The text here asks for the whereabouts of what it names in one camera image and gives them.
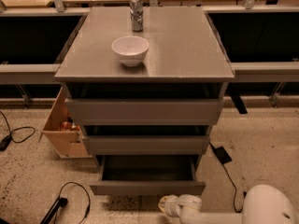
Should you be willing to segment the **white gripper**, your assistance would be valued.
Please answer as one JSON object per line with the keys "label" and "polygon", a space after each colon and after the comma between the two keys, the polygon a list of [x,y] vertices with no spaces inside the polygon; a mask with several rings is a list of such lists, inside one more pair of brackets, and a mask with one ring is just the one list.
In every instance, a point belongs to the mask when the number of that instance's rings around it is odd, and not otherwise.
{"label": "white gripper", "polygon": [[202,207],[202,200],[196,196],[183,194],[178,196],[164,196],[158,202],[159,209],[166,215],[182,217],[188,211],[199,212]]}

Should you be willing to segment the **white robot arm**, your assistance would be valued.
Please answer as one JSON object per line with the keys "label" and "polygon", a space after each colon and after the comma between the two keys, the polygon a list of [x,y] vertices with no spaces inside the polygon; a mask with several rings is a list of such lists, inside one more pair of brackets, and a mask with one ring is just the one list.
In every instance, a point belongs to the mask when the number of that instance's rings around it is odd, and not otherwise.
{"label": "white robot arm", "polygon": [[202,199],[189,194],[164,196],[158,207],[180,224],[299,224],[299,214],[288,197],[269,185],[251,188],[241,213],[202,212]]}

